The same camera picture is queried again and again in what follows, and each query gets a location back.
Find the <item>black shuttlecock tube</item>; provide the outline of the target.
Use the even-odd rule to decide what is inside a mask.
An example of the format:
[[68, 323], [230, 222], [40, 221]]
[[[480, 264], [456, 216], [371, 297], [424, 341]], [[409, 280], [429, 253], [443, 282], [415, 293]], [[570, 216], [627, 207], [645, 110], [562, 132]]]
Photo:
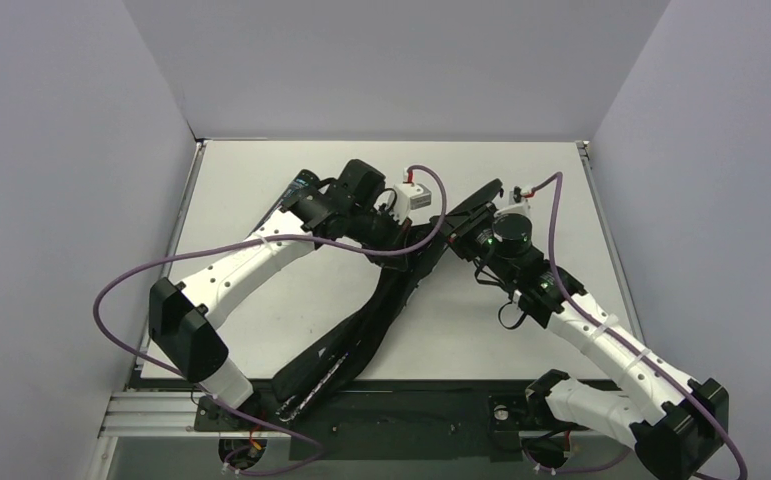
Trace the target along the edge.
[[268, 215], [290, 212], [308, 222], [315, 217], [315, 210], [322, 202], [319, 186], [321, 179], [312, 171], [300, 170], [270, 208]]

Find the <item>black racket bag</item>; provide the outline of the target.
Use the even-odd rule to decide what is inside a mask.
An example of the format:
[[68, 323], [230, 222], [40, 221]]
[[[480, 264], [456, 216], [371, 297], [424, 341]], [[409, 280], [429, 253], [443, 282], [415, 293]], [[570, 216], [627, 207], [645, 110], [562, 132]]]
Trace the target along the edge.
[[[502, 181], [491, 180], [451, 208], [447, 215], [479, 208], [502, 195]], [[294, 395], [304, 395], [335, 360], [345, 353], [349, 354], [333, 381], [296, 420], [303, 418], [329, 396], [352, 383], [371, 363], [390, 326], [401, 314], [411, 295], [420, 282], [430, 275], [449, 248], [447, 215], [445, 223], [433, 239], [408, 254], [409, 265], [406, 271], [381, 269], [372, 296], [273, 377], [271, 387], [281, 405]]]

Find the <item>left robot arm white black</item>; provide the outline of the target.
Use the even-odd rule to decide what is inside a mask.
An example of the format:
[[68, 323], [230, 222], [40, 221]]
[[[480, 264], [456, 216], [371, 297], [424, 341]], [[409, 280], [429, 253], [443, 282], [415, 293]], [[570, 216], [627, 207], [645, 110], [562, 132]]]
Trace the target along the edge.
[[220, 416], [233, 429], [253, 426], [259, 402], [250, 380], [229, 356], [218, 330], [255, 290], [320, 239], [346, 237], [368, 259], [396, 267], [407, 247], [410, 213], [432, 193], [406, 171], [392, 187], [369, 164], [352, 159], [337, 178], [302, 169], [246, 239], [246, 247], [213, 261], [177, 283], [164, 277], [149, 292], [149, 336], [187, 381], [221, 400]]

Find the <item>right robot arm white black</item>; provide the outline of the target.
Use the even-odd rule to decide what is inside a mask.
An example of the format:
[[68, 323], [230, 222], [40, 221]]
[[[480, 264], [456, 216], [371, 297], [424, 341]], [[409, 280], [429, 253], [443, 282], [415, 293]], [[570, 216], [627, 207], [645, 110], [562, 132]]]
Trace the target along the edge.
[[630, 448], [658, 479], [690, 479], [724, 440], [729, 395], [649, 350], [603, 309], [575, 277], [532, 243], [530, 218], [486, 204], [446, 217], [445, 240], [521, 312], [563, 339], [617, 387], [607, 392], [550, 370], [526, 390], [526, 413], [538, 428], [558, 422], [596, 431]]

